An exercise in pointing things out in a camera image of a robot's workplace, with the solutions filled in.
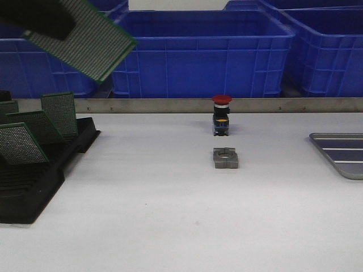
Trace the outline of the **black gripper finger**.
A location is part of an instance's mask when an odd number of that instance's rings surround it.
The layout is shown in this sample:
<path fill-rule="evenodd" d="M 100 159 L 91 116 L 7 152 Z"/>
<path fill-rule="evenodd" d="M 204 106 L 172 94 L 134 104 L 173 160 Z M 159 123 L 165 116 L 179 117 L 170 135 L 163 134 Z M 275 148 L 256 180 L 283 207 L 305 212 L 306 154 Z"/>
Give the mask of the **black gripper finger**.
<path fill-rule="evenodd" d="M 76 26 L 59 1 L 1 1 L 1 23 L 64 40 Z"/>

